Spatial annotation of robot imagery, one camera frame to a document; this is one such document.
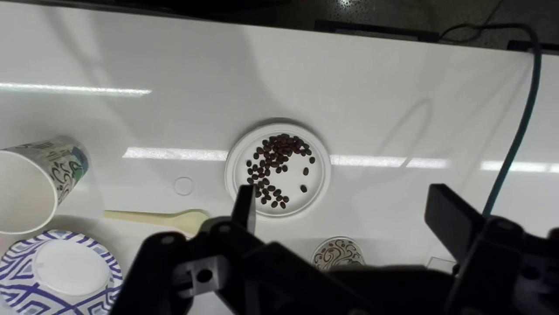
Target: paper cup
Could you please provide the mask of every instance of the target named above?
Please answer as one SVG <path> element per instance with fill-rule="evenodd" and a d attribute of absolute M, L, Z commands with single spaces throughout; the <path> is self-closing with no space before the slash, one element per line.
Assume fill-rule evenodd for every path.
<path fill-rule="evenodd" d="M 84 149 L 72 138 L 0 150 L 0 233 L 44 227 L 88 166 Z"/>
<path fill-rule="evenodd" d="M 364 266 L 365 259 L 360 247 L 351 238 L 329 238 L 315 252 L 313 264 L 322 271 L 339 266 Z"/>

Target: white surface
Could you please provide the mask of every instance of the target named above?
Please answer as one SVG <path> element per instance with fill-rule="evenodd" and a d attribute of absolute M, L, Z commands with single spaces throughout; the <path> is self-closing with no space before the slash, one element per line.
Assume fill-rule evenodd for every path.
<path fill-rule="evenodd" d="M 0 150 L 0 233 L 33 233 L 53 219 L 56 208 L 53 178 L 32 159 Z"/>
<path fill-rule="evenodd" d="M 271 201 L 264 205 L 261 198 L 257 198 L 257 212 L 266 217 L 276 219 L 296 215 L 304 210 L 313 210 L 329 192 L 332 177 L 330 156 L 325 145 L 320 142 L 320 138 L 296 124 L 266 124 L 240 138 L 234 143 L 233 150 L 227 154 L 226 164 L 226 185 L 229 189 L 231 198 L 234 198 L 238 194 L 240 185 L 247 185 L 247 178 L 250 177 L 247 161 L 250 159 L 254 164 L 259 164 L 264 157 L 261 156 L 259 159 L 254 159 L 257 149 L 262 147 L 262 142 L 269 140 L 269 136 L 278 136 L 282 133 L 299 136 L 304 143 L 308 143 L 316 163 L 309 163 L 311 156 L 292 154 L 287 161 L 289 171 L 276 173 L 275 168 L 271 168 L 271 175 L 266 178 L 271 185 L 282 189 L 282 196 L 289 196 L 290 201 L 287 203 L 287 208 L 275 208 L 271 206 Z"/>
<path fill-rule="evenodd" d="M 447 255 L 423 224 L 428 185 L 446 182 L 482 208 L 533 61 L 364 37 L 0 9 L 0 147 L 68 135 L 88 147 L 107 208 L 222 215 L 233 206 L 222 171 L 234 140 L 264 119 L 296 119 L 325 140 L 332 185 L 316 212 L 259 219 L 257 234 L 306 257 L 329 236 L 350 236 L 372 264 Z M 558 82 L 559 58 L 545 56 L 535 117 L 496 205 L 537 234 L 559 222 Z M 173 187 L 184 177 L 196 187 L 187 196 Z"/>
<path fill-rule="evenodd" d="M 37 282 L 65 297 L 88 297 L 110 280 L 107 262 L 86 245 L 56 240 L 37 250 Z"/>

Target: white plate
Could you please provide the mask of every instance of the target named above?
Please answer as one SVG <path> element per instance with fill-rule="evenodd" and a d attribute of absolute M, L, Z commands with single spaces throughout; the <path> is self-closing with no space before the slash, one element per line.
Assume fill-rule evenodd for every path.
<path fill-rule="evenodd" d="M 280 147 L 283 147 L 287 157 L 287 161 L 280 166 L 266 163 L 271 157 L 264 157 L 264 154 L 255 156 L 259 149 L 269 152 L 269 156 L 275 156 L 273 152 L 280 150 Z M 268 124 L 250 131 L 234 145 L 227 156 L 226 168 L 226 185 L 233 198 L 236 196 L 240 185 L 250 182 L 250 170 L 254 166 L 262 166 L 269 171 L 268 175 L 254 180 L 269 180 L 269 185 L 273 185 L 275 191 L 282 189 L 282 198 L 289 198 L 289 201 L 283 201 L 283 208 L 282 201 L 273 192 L 271 199 L 266 203 L 262 199 L 264 194 L 261 194 L 257 198 L 257 212 L 266 217 L 287 217 L 311 208 L 313 205 L 320 203 L 330 184 L 330 157 L 325 145 L 316 135 L 297 124 Z"/>

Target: small bowl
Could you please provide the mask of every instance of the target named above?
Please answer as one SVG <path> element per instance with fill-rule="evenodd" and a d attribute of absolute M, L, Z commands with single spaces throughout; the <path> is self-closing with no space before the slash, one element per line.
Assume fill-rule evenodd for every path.
<path fill-rule="evenodd" d="M 123 280 L 103 245 L 72 231 L 21 240 L 0 261 L 0 296 L 18 313 L 109 315 Z"/>
<path fill-rule="evenodd" d="M 365 259 L 355 240 L 337 236 L 318 245 L 313 264 L 322 271 L 329 271 L 337 266 L 364 266 Z"/>
<path fill-rule="evenodd" d="M 278 159 L 276 150 L 283 152 L 287 159 L 282 164 L 273 163 L 273 159 Z M 269 173 L 254 178 L 255 166 Z M 296 215 L 325 196 L 330 184 L 330 156 L 315 133 L 297 124 L 276 122 L 257 128 L 229 152 L 226 187 L 234 198 L 240 185 L 254 184 L 257 191 L 259 185 L 262 191 L 262 180 L 268 180 L 268 187 L 273 185 L 273 191 L 269 191 L 271 198 L 266 203 L 262 199 L 266 194 L 257 194 L 257 213 L 266 217 Z"/>

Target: white countertop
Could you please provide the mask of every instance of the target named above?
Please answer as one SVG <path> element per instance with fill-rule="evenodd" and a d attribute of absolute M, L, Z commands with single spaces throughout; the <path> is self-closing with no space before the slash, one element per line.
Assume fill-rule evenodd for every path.
<path fill-rule="evenodd" d="M 332 185 L 257 234 L 309 257 L 330 236 L 372 264 L 446 255 L 428 185 L 482 208 L 524 108 L 530 54 L 187 19 L 0 3 L 0 147 L 68 135 L 105 208 L 229 213 L 224 157 L 266 119 L 315 129 Z M 545 56 L 530 133 L 496 213 L 559 226 L 559 58 Z M 194 191 L 178 194 L 177 178 Z"/>

